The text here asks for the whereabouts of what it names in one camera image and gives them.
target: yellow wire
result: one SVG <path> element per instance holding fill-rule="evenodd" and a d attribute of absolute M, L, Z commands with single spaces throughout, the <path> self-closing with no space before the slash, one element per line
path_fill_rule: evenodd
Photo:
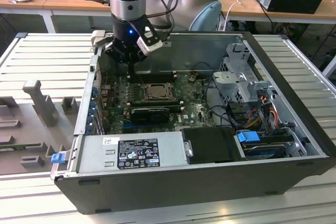
<path fill-rule="evenodd" d="M 260 120 L 261 120 L 261 118 L 258 117 L 257 119 L 255 119 L 253 122 L 251 122 L 251 123 L 250 123 L 248 126 L 246 126 L 246 127 L 249 128 L 249 127 L 255 125 L 256 123 L 258 123 Z"/>

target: gray plastic block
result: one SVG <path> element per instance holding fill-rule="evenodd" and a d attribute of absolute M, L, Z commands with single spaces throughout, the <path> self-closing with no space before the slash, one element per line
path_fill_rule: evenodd
<path fill-rule="evenodd" d="M 20 164 L 24 168 L 43 167 L 44 161 L 40 156 L 24 156 Z"/>
<path fill-rule="evenodd" d="M 51 100 L 50 96 L 49 95 L 44 95 L 43 98 L 46 101 L 47 106 L 50 107 L 51 112 L 54 112 L 55 111 L 55 105 L 54 105 L 53 101 Z M 33 108 L 34 108 L 36 114 L 41 115 L 34 104 L 33 104 Z"/>
<path fill-rule="evenodd" d="M 28 33 L 17 33 L 15 35 L 15 38 L 19 38 L 19 39 L 26 38 L 27 35 L 28 35 Z"/>
<path fill-rule="evenodd" d="M 0 129 L 19 128 L 21 123 L 19 120 L 0 120 Z"/>
<path fill-rule="evenodd" d="M 64 152 L 65 151 L 65 148 L 64 146 L 61 144 L 61 146 L 59 147 L 59 151 L 58 152 Z"/>
<path fill-rule="evenodd" d="M 13 136 L 0 136 L 0 145 L 13 144 L 15 138 Z"/>
<path fill-rule="evenodd" d="M 30 95 L 31 99 L 34 102 L 35 110 L 37 110 L 40 113 L 46 126 L 51 127 L 54 126 L 56 123 L 56 120 L 52 115 L 55 106 L 53 106 L 54 108 L 52 108 L 50 104 L 46 102 L 45 98 L 41 93 L 40 88 L 41 88 L 41 82 L 38 80 L 34 80 L 34 81 L 26 81 L 22 90 Z"/>
<path fill-rule="evenodd" d="M 13 116 L 7 105 L 0 105 L 0 116 Z"/>
<path fill-rule="evenodd" d="M 51 156 L 55 153 L 56 152 L 53 149 L 53 147 L 51 145 L 49 145 L 48 148 L 47 148 L 46 158 L 51 158 Z"/>
<path fill-rule="evenodd" d="M 76 114 L 78 112 L 78 106 L 74 97 L 64 97 L 62 100 L 62 108 L 64 114 Z"/>
<path fill-rule="evenodd" d="M 0 105 L 7 105 L 9 108 L 19 107 L 13 97 L 0 97 Z"/>
<path fill-rule="evenodd" d="M 26 150 L 28 152 L 46 152 L 48 149 L 47 145 L 43 142 L 40 144 L 36 144 L 34 146 L 27 146 Z"/>

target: workbench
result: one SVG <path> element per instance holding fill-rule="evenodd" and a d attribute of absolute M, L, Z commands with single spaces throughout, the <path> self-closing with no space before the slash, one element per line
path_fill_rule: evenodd
<path fill-rule="evenodd" d="M 220 0 L 222 11 L 227 13 L 235 0 Z M 235 5 L 230 11 L 230 20 L 246 20 L 268 22 L 263 10 L 256 0 L 240 0 L 241 5 Z M 111 16 L 110 8 L 99 3 L 84 0 L 32 0 L 27 3 L 12 4 L 0 0 L 0 13 L 37 14 L 41 15 L 49 33 L 57 32 L 52 16 L 89 16 L 90 27 L 93 27 L 93 16 Z M 315 14 L 271 13 L 273 22 L 306 23 L 306 24 L 335 24 L 336 0 L 323 0 Z"/>

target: power supply label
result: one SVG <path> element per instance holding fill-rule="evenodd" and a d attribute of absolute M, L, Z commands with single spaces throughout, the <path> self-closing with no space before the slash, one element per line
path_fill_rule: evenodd
<path fill-rule="evenodd" d="M 118 164 L 123 169 L 159 167 L 157 138 L 118 142 Z"/>

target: barcode sticker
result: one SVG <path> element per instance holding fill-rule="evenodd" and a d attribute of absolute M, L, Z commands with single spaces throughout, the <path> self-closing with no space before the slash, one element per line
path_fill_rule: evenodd
<path fill-rule="evenodd" d="M 107 144 L 118 144 L 120 137 L 104 137 L 103 138 L 103 145 Z"/>

